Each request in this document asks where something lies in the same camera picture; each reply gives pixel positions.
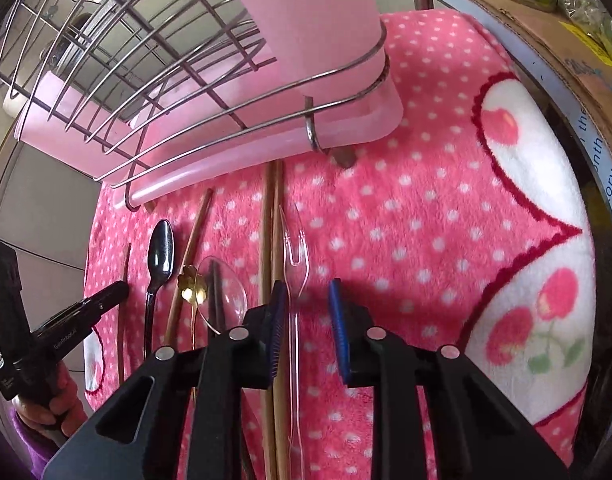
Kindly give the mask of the left hand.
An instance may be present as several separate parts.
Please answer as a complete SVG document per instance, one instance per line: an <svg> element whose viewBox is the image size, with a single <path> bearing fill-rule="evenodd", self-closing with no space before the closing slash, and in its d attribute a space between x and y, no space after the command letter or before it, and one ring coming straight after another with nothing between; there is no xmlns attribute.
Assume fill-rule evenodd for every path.
<svg viewBox="0 0 612 480"><path fill-rule="evenodd" d="M88 419L70 371L63 362L56 370L56 394L48 402L36 403L25 396L12 400L12 422L28 448L33 444L54 444L46 431L49 426L58 424L62 434L71 437Z"/></svg>

